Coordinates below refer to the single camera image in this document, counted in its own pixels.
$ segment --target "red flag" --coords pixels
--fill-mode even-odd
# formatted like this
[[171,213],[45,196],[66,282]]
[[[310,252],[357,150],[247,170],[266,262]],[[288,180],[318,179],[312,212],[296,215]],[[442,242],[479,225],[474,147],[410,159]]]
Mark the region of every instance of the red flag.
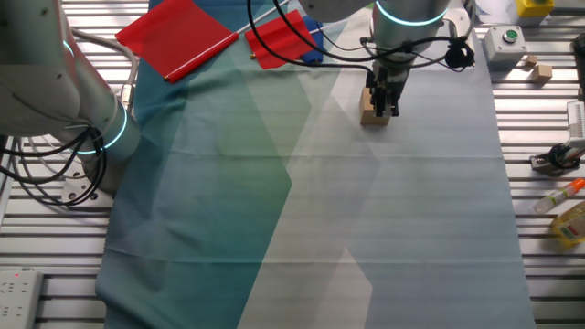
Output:
[[173,83],[238,37],[191,0],[164,0],[116,34],[121,44]]
[[[304,24],[303,18],[298,10],[286,15],[292,26],[307,40],[313,44],[314,39]],[[298,59],[300,56],[313,50],[305,44],[291,29],[284,23],[282,18],[276,18],[257,28],[262,40],[275,53],[289,59]],[[260,44],[253,31],[246,32],[246,39],[250,43],[252,52],[263,69],[273,69],[284,65],[286,62],[271,55]]]

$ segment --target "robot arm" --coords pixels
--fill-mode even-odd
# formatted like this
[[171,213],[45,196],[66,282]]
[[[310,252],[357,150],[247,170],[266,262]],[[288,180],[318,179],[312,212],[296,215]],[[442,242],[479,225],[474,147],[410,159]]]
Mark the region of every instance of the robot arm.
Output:
[[[450,0],[379,0],[374,5],[371,41],[376,48],[393,49],[407,42],[435,37],[443,24]],[[371,0],[301,0],[304,11],[317,21],[331,22],[345,18]],[[377,117],[399,116],[399,99],[413,63],[431,43],[419,44],[408,52],[397,52],[374,63],[375,87],[370,88]],[[465,66],[473,65],[467,54]]]
[[[60,0],[0,1],[0,135],[52,134],[64,144],[89,125],[107,149],[100,187],[114,192],[140,137],[108,84],[81,53]],[[93,172],[92,142],[80,148]]]

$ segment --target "table surface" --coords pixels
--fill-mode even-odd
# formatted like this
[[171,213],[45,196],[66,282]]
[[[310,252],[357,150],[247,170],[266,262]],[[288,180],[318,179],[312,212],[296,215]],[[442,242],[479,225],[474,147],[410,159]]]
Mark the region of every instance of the table surface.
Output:
[[[62,2],[73,27],[109,39],[148,8],[145,0]],[[564,8],[575,5],[581,9]],[[548,229],[550,220],[584,200],[585,191],[549,215],[534,216],[526,211],[527,205],[551,189],[585,176],[583,167],[562,177],[544,177],[533,173],[528,162],[530,155],[544,153],[568,139],[566,104],[576,100],[578,92],[569,42],[585,31],[585,16],[575,13],[585,15],[585,4],[558,0],[546,27],[524,30],[528,52],[554,68],[554,77],[547,85],[537,88],[528,83],[528,72],[521,68],[492,76],[499,134],[538,329],[585,328],[585,245],[563,254],[547,248],[553,239]],[[486,29],[476,28],[480,38]],[[84,41],[79,45],[110,86],[118,90],[127,79],[129,62],[107,48]],[[49,159],[56,165],[65,162],[57,156]],[[42,164],[32,164],[31,169],[34,175],[50,175]],[[62,185],[63,181],[49,185],[50,192],[60,196]],[[108,220],[107,213],[59,214],[13,184],[0,227],[0,271],[32,267],[46,274],[37,328],[102,328],[105,306],[95,296],[94,282]]]

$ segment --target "wooden block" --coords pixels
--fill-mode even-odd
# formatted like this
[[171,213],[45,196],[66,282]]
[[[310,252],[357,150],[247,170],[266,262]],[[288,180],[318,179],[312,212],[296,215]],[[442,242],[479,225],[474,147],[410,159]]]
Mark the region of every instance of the wooden block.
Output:
[[364,88],[362,90],[362,98],[359,100],[359,115],[360,115],[360,124],[361,125],[388,125],[390,118],[383,117],[378,118],[376,117],[376,112],[374,111],[374,105],[372,105],[370,101],[371,95],[369,94],[369,88]]
[[529,55],[528,58],[526,59],[526,63],[524,64],[524,66],[526,66],[529,69],[533,69],[538,65],[538,57],[535,55]]
[[552,79],[552,67],[544,64],[537,65],[532,73],[530,73],[530,79],[532,82],[538,84],[547,83]]

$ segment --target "fabric mat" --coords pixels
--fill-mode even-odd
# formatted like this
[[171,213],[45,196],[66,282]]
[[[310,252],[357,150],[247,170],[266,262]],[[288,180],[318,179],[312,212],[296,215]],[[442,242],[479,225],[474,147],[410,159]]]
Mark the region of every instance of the fabric mat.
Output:
[[[196,3],[246,23],[243,1]],[[106,328],[535,328],[480,52],[414,70],[382,128],[359,125],[365,72],[249,56],[241,38],[176,85],[141,63]]]

